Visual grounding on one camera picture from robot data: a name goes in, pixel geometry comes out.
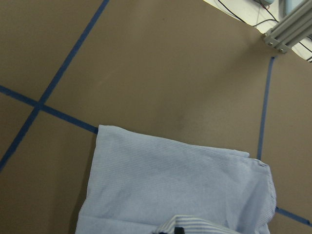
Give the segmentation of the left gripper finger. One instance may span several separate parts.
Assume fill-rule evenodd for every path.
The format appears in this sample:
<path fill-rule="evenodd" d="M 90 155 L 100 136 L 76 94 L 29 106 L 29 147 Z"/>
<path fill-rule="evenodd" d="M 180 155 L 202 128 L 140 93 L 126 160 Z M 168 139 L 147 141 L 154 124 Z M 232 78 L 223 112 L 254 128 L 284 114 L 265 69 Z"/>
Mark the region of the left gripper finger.
<path fill-rule="evenodd" d="M 184 228 L 183 227 L 175 227 L 174 234 L 184 234 Z"/>

